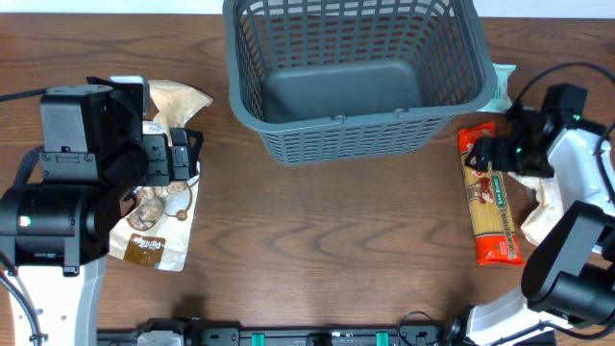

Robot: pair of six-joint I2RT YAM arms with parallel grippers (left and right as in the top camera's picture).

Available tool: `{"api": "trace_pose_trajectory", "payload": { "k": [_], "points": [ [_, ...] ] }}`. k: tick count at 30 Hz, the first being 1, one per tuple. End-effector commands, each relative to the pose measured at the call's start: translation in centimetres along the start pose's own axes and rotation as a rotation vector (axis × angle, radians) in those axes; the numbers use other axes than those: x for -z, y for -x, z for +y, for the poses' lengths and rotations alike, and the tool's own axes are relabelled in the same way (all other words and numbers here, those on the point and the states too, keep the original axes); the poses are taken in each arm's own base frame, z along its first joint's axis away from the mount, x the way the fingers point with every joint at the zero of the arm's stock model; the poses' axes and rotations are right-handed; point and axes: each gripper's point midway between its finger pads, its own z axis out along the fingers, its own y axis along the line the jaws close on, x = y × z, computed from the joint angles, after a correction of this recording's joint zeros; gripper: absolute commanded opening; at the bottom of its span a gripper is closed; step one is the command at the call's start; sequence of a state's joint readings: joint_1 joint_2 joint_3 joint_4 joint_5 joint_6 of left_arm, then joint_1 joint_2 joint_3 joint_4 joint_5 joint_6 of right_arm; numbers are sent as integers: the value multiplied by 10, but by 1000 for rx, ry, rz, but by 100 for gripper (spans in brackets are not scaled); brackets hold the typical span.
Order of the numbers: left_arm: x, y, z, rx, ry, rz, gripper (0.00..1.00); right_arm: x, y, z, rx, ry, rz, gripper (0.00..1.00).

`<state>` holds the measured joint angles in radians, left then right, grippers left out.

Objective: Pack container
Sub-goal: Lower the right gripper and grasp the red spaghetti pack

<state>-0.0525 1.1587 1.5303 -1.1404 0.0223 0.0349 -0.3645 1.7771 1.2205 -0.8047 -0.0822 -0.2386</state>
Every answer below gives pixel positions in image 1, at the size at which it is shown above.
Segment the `white plastic bag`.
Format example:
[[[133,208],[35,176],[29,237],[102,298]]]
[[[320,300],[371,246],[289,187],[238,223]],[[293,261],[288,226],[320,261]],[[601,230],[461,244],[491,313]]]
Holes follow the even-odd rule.
[[[521,231],[529,243],[538,246],[564,214],[557,178],[522,176],[513,172],[508,175],[535,193],[538,205],[522,223]]]

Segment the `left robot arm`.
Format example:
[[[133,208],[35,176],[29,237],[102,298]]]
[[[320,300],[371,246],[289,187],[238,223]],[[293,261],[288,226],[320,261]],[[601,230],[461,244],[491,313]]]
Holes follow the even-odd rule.
[[[141,186],[186,182],[203,144],[183,127],[145,134],[140,76],[38,91],[43,144],[1,199],[1,283],[18,345],[93,345],[112,228]]]

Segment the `orange spaghetti pasta packet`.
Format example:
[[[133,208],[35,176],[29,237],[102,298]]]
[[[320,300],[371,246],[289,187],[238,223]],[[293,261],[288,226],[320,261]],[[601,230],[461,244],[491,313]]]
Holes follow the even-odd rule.
[[[461,129],[457,134],[477,263],[524,264],[507,201],[503,174],[477,171],[465,164],[465,159],[477,139],[495,134],[495,123],[491,121],[473,128]]]

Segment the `light blue snack packet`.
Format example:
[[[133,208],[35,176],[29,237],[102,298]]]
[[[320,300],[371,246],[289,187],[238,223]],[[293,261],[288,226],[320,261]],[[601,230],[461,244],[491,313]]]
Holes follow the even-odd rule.
[[[494,63],[493,67],[496,72],[497,87],[493,98],[480,111],[506,113],[512,106],[512,101],[508,95],[508,79],[515,71],[516,65]]]

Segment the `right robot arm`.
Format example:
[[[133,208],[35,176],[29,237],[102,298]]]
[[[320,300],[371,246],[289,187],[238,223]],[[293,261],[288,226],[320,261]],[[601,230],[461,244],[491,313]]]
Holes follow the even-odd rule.
[[[559,331],[594,340],[614,331],[614,170],[609,129],[583,118],[586,89],[550,86],[540,110],[515,102],[509,136],[484,136],[465,157],[479,171],[554,178],[563,215],[527,259],[518,288],[473,307],[457,345],[515,345]]]

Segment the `tan powder bag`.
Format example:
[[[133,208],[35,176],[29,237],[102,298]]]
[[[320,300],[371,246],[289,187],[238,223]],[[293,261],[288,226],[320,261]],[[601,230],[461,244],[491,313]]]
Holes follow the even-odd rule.
[[[175,144],[172,128],[184,128],[186,123],[202,108],[207,108],[213,98],[193,86],[171,80],[150,80],[150,98],[158,113],[151,121],[143,121],[145,135],[166,135],[168,146]]]

